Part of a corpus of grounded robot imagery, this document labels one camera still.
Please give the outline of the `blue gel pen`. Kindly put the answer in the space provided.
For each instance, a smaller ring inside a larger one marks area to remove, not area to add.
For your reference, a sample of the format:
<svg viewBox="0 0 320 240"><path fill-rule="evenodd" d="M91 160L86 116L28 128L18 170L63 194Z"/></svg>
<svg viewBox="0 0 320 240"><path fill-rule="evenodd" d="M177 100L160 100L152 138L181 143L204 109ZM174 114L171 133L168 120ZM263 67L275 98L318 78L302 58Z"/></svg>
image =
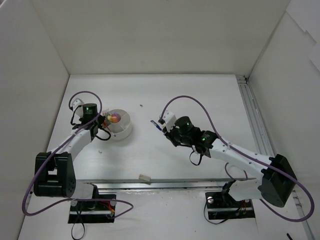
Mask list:
<svg viewBox="0 0 320 240"><path fill-rule="evenodd" d="M159 130L159 131L163 131L162 127L159 126L154 120L150 120L150 122Z"/></svg>

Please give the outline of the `red gel pen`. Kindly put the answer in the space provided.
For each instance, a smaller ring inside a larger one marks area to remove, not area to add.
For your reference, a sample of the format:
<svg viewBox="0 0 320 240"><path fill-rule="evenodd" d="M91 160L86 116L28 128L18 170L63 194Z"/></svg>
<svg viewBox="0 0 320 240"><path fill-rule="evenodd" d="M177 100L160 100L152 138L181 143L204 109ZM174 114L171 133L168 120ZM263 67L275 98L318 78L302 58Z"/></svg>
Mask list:
<svg viewBox="0 0 320 240"><path fill-rule="evenodd" d="M107 131L111 134L112 137L114 137L114 138L116 137L116 134L115 134L115 133L112 131L112 129L107 125L107 123L104 122L104 123L103 123L103 127L104 127L105 130L107 130Z"/></svg>

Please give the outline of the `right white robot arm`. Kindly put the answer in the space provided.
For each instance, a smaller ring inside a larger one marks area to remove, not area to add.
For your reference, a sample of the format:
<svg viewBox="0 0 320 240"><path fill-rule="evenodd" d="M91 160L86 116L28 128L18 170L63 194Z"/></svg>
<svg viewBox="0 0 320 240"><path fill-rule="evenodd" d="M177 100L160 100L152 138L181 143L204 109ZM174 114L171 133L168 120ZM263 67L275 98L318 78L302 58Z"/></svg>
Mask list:
<svg viewBox="0 0 320 240"><path fill-rule="evenodd" d="M250 150L223 143L215 132L201 130L192 124L188 116L176 118L167 114L158 121L165 137L175 146L191 148L201 157L221 160L251 174L253 180L226 183L221 200L233 206L244 199L263 199L267 203L283 208L295 186L296 175L283 155L262 155Z"/></svg>

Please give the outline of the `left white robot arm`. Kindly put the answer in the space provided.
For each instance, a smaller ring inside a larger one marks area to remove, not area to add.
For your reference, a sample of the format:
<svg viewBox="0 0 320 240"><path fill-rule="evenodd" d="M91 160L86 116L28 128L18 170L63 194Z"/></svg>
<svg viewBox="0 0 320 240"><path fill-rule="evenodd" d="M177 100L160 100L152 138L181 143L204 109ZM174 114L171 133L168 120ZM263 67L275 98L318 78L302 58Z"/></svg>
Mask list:
<svg viewBox="0 0 320 240"><path fill-rule="evenodd" d="M94 186L77 183L73 161L97 136L105 117L98 113L95 103L85 103L81 107L80 124L73 126L72 139L54 149L54 154L50 151L36 156L35 172L47 159L49 161L37 176L33 192L38 197L82 198L82 204L94 210L100 204L100 197L94 193Z"/></svg>

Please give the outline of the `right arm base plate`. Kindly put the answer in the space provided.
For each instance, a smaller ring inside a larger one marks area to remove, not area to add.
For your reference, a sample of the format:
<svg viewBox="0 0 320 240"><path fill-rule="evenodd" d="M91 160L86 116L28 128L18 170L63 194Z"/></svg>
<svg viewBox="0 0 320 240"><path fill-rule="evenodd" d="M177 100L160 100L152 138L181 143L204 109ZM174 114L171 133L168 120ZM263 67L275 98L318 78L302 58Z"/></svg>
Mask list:
<svg viewBox="0 0 320 240"><path fill-rule="evenodd" d="M204 216L216 223L227 220L254 219L256 217L250 200L236 201L228 194L221 192L205 193Z"/></svg>

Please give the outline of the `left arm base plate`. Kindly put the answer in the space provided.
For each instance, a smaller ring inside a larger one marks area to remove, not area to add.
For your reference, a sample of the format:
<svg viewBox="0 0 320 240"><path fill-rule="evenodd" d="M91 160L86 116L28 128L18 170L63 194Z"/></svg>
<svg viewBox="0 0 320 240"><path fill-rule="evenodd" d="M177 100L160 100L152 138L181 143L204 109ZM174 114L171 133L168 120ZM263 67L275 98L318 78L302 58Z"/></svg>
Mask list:
<svg viewBox="0 0 320 240"><path fill-rule="evenodd" d="M68 224L113 223L116 203L107 199L116 199L116 194L103 194L103 201L72 201L69 208Z"/></svg>

